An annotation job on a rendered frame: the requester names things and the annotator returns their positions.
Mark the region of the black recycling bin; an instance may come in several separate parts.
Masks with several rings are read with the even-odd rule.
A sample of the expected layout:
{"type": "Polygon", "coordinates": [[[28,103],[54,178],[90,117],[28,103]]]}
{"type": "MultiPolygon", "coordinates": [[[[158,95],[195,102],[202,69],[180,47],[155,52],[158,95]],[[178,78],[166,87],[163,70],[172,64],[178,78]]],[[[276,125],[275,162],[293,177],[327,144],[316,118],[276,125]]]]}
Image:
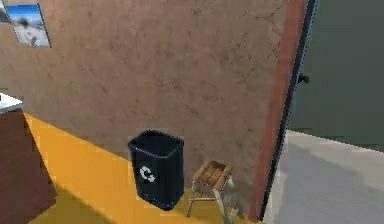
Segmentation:
{"type": "Polygon", "coordinates": [[[137,195],[164,211],[172,210],[184,194],[184,141],[145,130],[128,143],[137,195]]]}

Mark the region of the wooden slatted stool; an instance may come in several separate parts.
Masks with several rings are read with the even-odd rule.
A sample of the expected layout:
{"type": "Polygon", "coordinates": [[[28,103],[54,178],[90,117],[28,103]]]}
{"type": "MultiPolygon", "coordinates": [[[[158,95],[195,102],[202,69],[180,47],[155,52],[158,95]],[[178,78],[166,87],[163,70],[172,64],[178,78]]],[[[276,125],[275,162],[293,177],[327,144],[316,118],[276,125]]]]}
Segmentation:
{"type": "Polygon", "coordinates": [[[191,216],[194,202],[215,201],[224,224],[234,224],[237,217],[244,218],[243,208],[237,195],[233,168],[214,160],[207,160],[192,178],[191,195],[186,217],[191,216]]]}

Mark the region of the framed blue white picture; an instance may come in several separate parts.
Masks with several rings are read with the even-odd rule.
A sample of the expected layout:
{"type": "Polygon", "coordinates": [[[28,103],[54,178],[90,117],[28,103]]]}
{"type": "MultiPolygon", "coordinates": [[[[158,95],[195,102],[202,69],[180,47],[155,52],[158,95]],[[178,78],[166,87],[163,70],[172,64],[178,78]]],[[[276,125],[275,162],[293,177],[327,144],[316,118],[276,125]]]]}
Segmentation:
{"type": "Polygon", "coordinates": [[[51,47],[39,3],[10,4],[8,16],[20,44],[33,47],[51,47]]]}

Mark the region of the brown cabinet with white top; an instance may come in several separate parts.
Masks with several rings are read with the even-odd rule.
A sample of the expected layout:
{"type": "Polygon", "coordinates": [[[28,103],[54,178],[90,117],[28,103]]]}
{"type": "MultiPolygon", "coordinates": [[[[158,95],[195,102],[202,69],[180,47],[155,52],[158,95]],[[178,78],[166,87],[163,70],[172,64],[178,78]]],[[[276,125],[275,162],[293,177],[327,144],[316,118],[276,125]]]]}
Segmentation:
{"type": "Polygon", "coordinates": [[[28,224],[56,204],[57,192],[23,106],[0,93],[0,224],[28,224]]]}

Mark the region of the black room door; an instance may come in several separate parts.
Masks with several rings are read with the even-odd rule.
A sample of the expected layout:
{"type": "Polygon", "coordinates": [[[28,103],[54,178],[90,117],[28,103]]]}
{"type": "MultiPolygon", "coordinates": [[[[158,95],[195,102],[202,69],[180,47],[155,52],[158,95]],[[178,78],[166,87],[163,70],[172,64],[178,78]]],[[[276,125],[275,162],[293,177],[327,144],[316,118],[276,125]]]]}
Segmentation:
{"type": "Polygon", "coordinates": [[[270,98],[265,134],[262,140],[260,165],[253,190],[253,202],[248,218],[263,222],[272,186],[275,180],[285,131],[298,84],[306,46],[311,34],[311,25],[319,0],[289,0],[287,19],[280,43],[277,69],[274,75],[273,94],[270,98]]]}

